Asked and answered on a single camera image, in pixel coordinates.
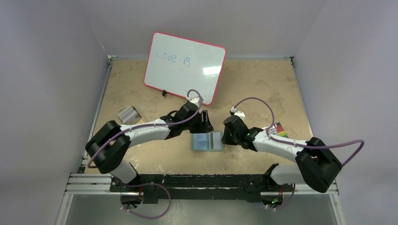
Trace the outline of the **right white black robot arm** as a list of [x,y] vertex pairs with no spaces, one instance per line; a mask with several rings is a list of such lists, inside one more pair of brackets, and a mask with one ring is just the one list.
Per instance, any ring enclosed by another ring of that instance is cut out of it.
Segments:
[[265,152],[294,162],[277,165],[264,177],[263,184],[270,191],[283,184],[307,184],[313,190],[325,193],[342,169],[342,163],[318,138],[296,141],[271,135],[265,129],[248,128],[238,116],[229,116],[223,122],[226,145],[239,145],[243,149]]

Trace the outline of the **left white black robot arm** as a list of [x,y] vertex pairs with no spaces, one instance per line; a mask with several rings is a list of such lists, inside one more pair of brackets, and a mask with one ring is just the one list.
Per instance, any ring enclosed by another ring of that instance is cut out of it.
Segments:
[[140,185],[139,174],[133,165],[124,161],[127,150],[146,142],[177,137],[183,131],[191,134],[213,132],[207,110],[188,101],[179,110],[170,111],[152,122],[119,125],[110,120],[86,144],[85,150],[91,158],[87,166],[97,168],[101,174],[113,175],[127,191],[136,191]]

